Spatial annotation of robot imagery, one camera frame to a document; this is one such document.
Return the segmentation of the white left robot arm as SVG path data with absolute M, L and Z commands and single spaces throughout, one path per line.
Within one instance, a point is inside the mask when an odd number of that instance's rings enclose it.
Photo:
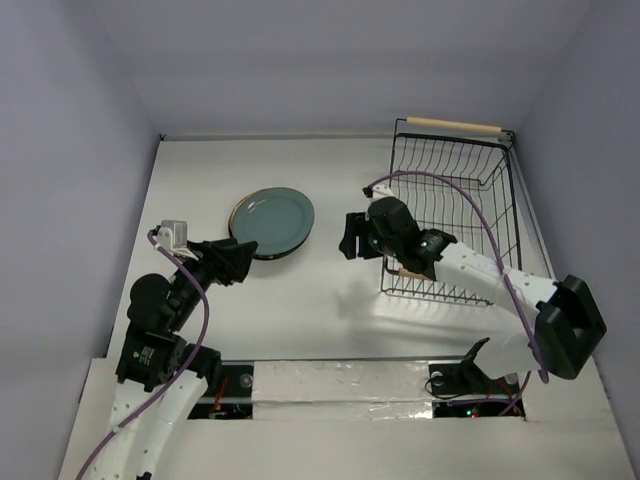
M 179 332 L 196 307 L 211 313 L 211 285 L 244 281 L 258 247 L 233 238 L 168 247 L 158 231 L 149 240 L 177 270 L 171 278 L 144 275 L 131 287 L 129 326 L 115 371 L 114 438 L 94 468 L 96 479 L 157 478 L 198 400 L 225 391 L 220 352 L 204 346 L 202 336 L 189 343 Z

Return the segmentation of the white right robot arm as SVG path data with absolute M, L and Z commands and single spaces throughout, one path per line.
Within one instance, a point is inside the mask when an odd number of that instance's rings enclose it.
M 477 341 L 460 368 L 462 384 L 482 392 L 507 374 L 537 370 L 573 380 L 607 332 L 586 282 L 507 267 L 438 229 L 423 229 L 394 196 L 346 216 L 339 249 L 348 260 L 390 256 L 411 274 L 463 289 L 509 313 L 520 331 Z

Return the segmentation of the cream plate gold rim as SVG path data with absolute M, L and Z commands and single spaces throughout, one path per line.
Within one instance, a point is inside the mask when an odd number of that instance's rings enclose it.
M 228 218 L 227 225 L 228 225 L 228 228 L 229 228 L 229 229 L 231 229 L 231 225 L 232 225 L 232 223 L 233 223 L 233 219 L 235 218 L 236 213 L 237 213 L 237 211 L 239 210 L 239 208 L 240 208 L 240 207 L 241 207 L 241 206 L 242 206 L 242 205 L 243 205 L 247 200 L 251 199 L 253 196 L 255 196 L 255 195 L 256 195 L 257 193 L 259 193 L 260 191 L 262 191 L 262 189 L 259 189 L 259 190 L 255 190 L 255 191 L 253 191 L 253 192 L 251 192 L 251 193 L 247 194 L 244 198 L 242 198 L 241 200 L 239 200 L 239 201 L 236 203 L 236 205 L 233 207 L 233 209 L 232 209 L 232 211 L 231 211 L 231 213 L 230 213 L 230 215 L 229 215 L 229 218 Z

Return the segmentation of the dark green reindeer plate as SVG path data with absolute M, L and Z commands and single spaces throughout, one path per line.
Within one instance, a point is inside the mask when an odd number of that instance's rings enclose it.
M 228 226 L 228 233 L 239 243 L 254 241 L 257 243 L 253 258 L 260 261 L 271 261 L 285 258 L 298 250 L 308 239 L 311 228 L 277 227 L 276 230 L 259 227 L 251 230 L 246 227 Z

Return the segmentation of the teal green plate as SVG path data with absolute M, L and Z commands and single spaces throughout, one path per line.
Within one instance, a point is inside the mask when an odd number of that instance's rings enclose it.
M 247 200 L 237 211 L 232 225 L 251 230 L 259 227 L 312 230 L 314 221 L 314 205 L 305 194 L 293 188 L 271 187 Z

